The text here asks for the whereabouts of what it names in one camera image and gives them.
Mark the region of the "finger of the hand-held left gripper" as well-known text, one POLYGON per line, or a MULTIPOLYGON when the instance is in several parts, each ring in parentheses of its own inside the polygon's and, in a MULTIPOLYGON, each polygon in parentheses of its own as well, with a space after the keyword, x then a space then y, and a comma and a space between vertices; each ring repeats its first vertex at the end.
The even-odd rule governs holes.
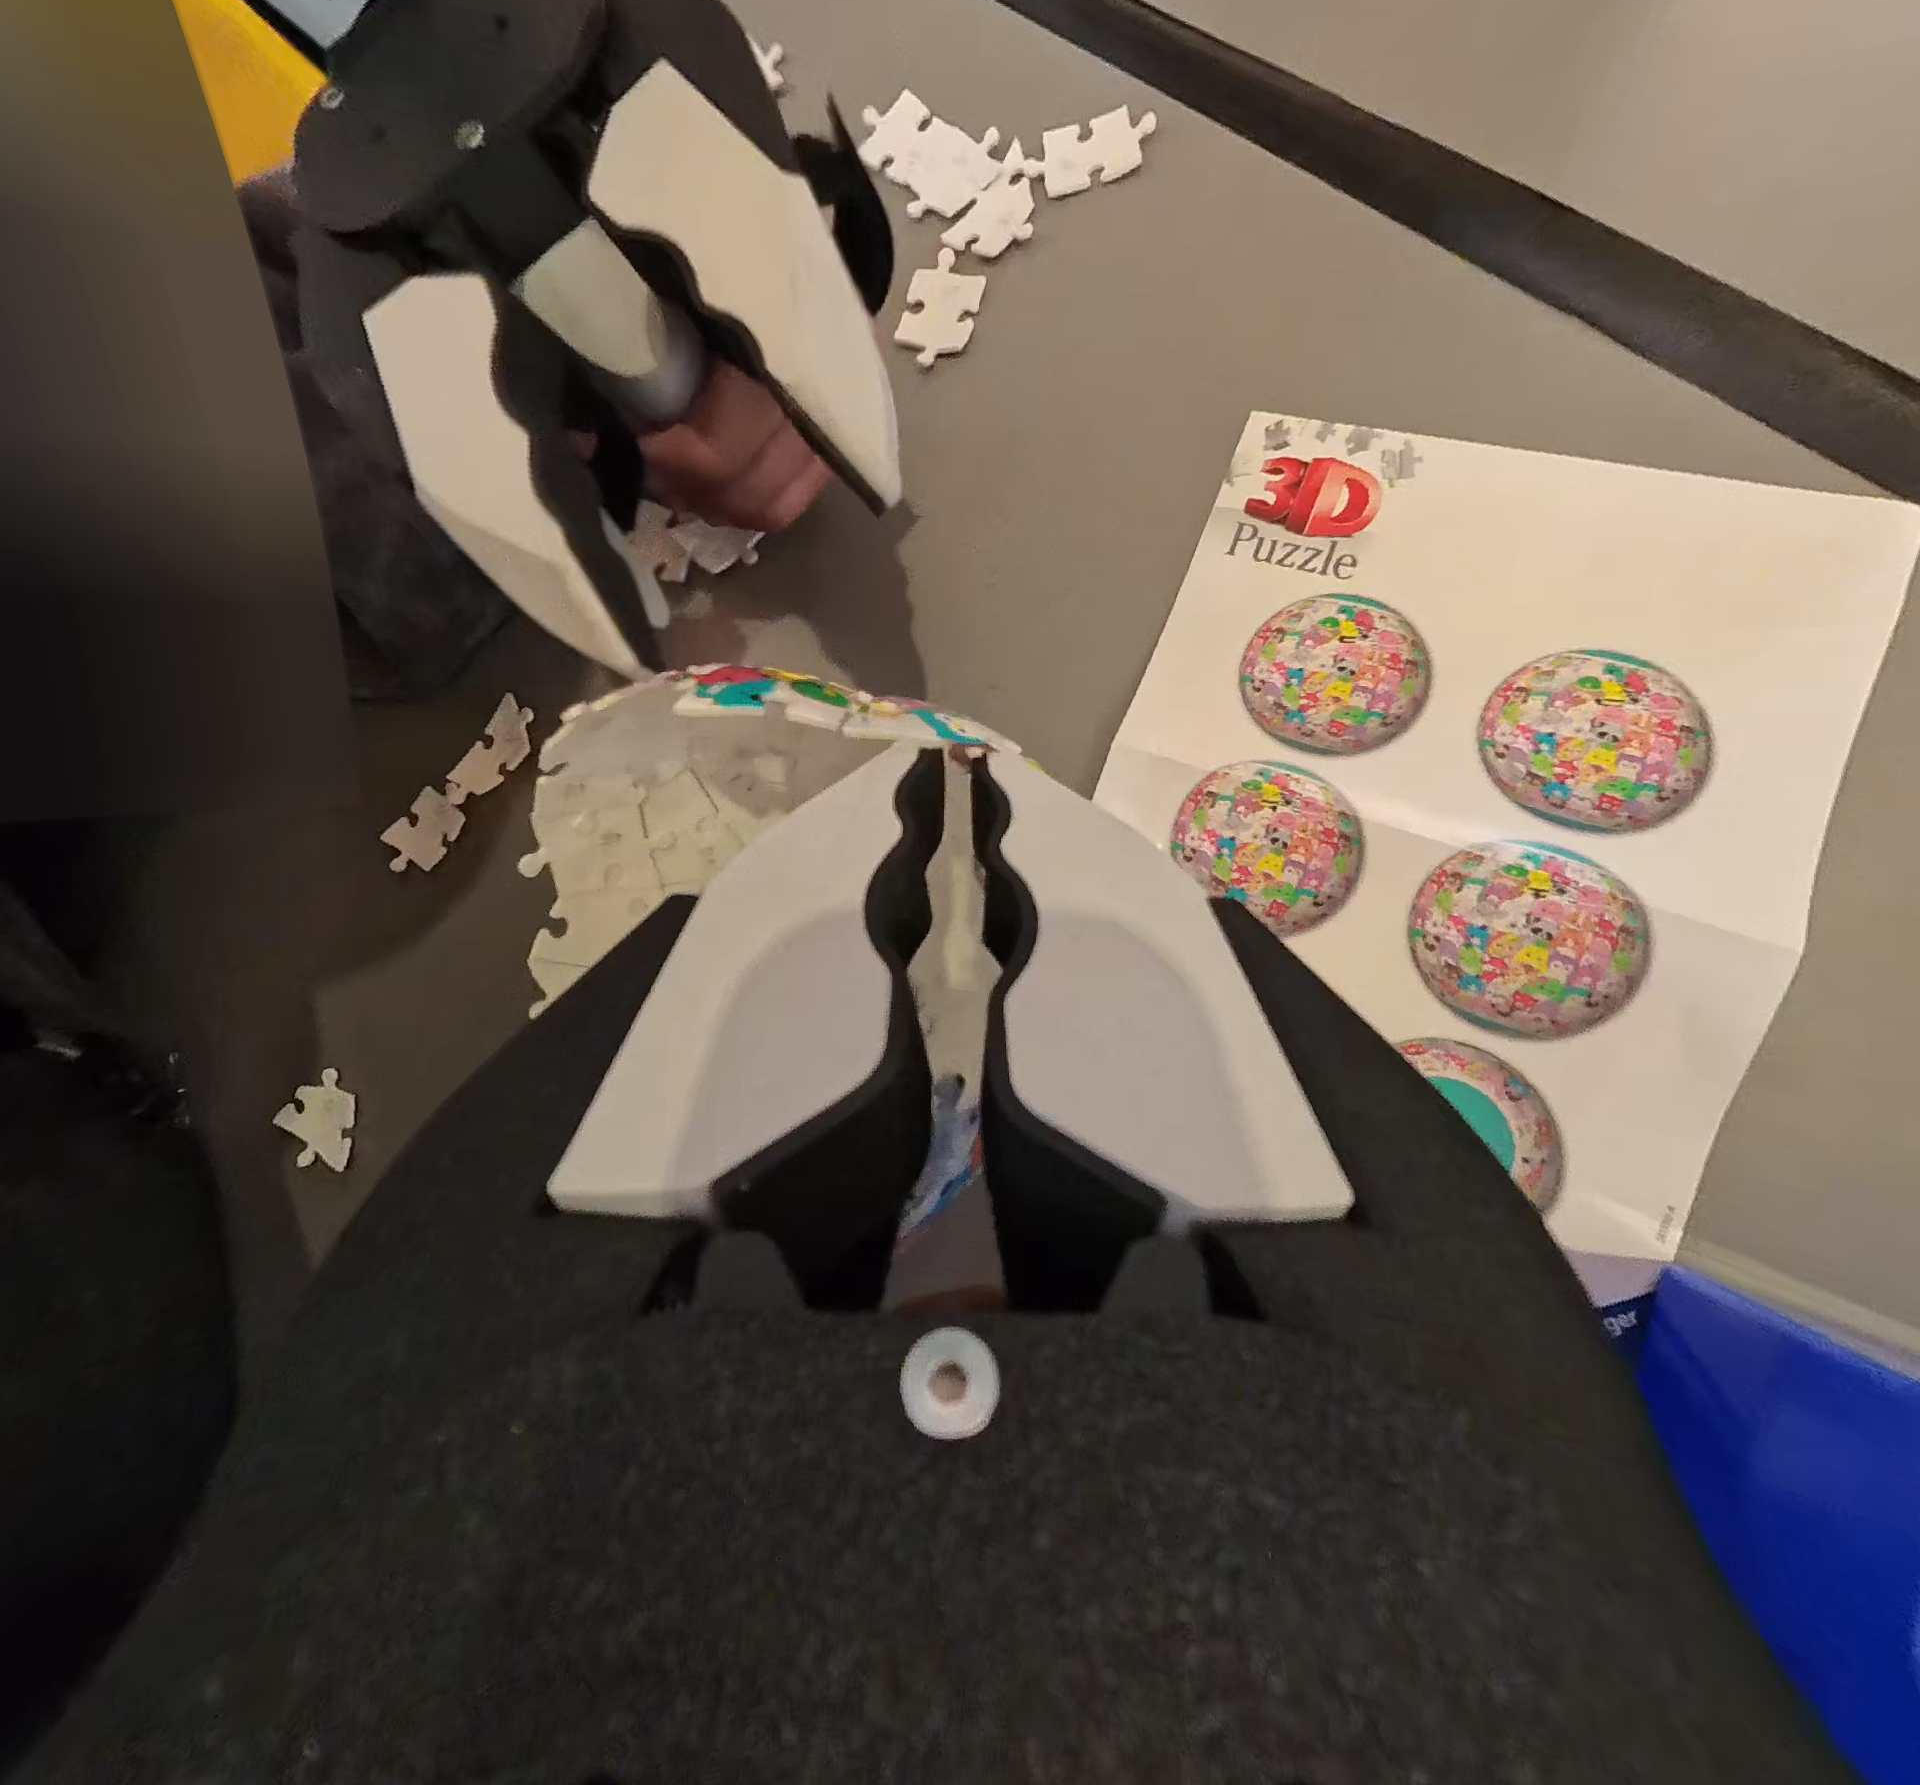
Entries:
POLYGON ((801 173, 657 60, 612 101, 588 202, 614 236, 664 250, 688 312, 718 325, 861 502, 900 503, 883 351, 801 173))
POLYGON ((482 275, 415 275, 364 315, 427 513, 516 606, 600 668, 659 668, 641 571, 568 420, 574 358, 482 275))

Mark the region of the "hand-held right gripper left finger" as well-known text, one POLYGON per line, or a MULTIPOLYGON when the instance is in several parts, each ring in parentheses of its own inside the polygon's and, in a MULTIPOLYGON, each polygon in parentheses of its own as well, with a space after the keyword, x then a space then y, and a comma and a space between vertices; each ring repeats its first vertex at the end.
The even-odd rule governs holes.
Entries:
POLYGON ((910 986, 940 753, 888 746, 687 905, 547 1178, 571 1215, 773 1241, 803 1301, 874 1309, 932 1144, 910 986))

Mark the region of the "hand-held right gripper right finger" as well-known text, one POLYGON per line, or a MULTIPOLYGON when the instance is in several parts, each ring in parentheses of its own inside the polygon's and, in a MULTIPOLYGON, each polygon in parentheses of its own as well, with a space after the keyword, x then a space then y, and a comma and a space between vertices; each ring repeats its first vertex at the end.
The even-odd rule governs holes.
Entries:
POLYGON ((1033 765, 973 765, 979 1079, 1008 1303, 1094 1313, 1137 1244, 1343 1222, 1354 1189, 1213 900, 1033 765))

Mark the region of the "partly built puzzle ball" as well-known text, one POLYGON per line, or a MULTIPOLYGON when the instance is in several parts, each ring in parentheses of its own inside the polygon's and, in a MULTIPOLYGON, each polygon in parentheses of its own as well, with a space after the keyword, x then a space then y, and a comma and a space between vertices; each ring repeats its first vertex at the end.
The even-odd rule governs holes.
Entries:
POLYGON ((950 756, 1023 748, 963 714, 811 673, 665 668, 576 704, 540 744, 535 849, 553 905, 526 968, 539 1018, 665 898, 700 895, 780 816, 905 743, 950 756))

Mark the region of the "person's left forearm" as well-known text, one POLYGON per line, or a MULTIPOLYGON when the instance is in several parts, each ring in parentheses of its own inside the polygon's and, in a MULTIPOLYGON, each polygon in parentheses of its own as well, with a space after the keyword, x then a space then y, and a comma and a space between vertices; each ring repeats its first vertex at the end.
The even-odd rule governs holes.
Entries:
POLYGON ((289 383, 356 704, 442 693, 513 605, 419 506, 367 346, 322 326, 318 233, 288 168, 236 189, 289 383))

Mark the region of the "cluster of loose puzzle pieces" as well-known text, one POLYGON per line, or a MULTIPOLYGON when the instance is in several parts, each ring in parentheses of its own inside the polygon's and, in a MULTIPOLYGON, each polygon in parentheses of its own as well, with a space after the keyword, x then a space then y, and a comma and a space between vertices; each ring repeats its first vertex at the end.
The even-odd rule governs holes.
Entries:
POLYGON ((910 219, 940 227, 932 263, 910 271, 892 342, 924 373, 971 343, 986 296, 984 266, 1033 239, 1035 208, 1080 198, 1139 173, 1154 111, 1129 106, 1043 131, 1038 154, 995 127, 973 133, 940 118, 917 93, 864 108, 853 133, 828 106, 828 133, 798 131, 803 176, 864 305, 880 315, 894 275, 892 223, 881 189, 906 196, 910 219))

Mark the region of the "joined white puzzle strip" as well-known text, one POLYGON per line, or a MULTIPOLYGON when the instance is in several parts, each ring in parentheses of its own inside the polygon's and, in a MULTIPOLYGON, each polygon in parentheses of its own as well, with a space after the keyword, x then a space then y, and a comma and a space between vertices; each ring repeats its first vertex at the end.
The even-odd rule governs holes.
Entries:
POLYGON ((481 737, 380 833, 393 874, 429 872, 458 840, 473 799, 499 789, 532 753, 535 709, 503 693, 481 737))

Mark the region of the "puzzle instruction sheet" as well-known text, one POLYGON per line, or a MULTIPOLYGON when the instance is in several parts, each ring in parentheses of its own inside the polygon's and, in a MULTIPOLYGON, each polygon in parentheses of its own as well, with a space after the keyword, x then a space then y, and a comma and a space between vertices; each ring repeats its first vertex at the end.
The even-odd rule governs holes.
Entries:
POLYGON ((1094 799, 1668 1261, 1914 564, 1897 502, 1252 411, 1094 799))

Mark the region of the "person's left hand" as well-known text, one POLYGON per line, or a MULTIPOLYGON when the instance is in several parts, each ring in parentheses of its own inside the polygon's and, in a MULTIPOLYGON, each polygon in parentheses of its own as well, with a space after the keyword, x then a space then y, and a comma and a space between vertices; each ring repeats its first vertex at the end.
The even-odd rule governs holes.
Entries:
POLYGON ((665 428, 625 437, 610 403, 583 383, 568 390, 563 422, 621 529, 631 529, 637 502, 657 502, 683 518, 775 532, 832 483, 775 394, 722 358, 707 362, 692 403, 665 428))

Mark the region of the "yellow object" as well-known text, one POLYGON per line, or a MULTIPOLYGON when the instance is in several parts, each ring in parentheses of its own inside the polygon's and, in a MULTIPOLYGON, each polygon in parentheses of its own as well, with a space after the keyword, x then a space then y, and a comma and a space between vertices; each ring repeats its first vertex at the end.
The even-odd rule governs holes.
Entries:
POLYGON ((172 0, 232 184, 285 168, 322 71, 247 0, 172 0))

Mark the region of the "blue plastic bin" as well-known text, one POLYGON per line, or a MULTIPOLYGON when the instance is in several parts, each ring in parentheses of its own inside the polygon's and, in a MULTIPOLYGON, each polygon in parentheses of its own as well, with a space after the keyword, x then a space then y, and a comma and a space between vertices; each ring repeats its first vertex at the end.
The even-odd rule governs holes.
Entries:
POLYGON ((1697 1530, 1834 1741, 1918 1778, 1918 1382, 1668 1267, 1638 1360, 1697 1530))

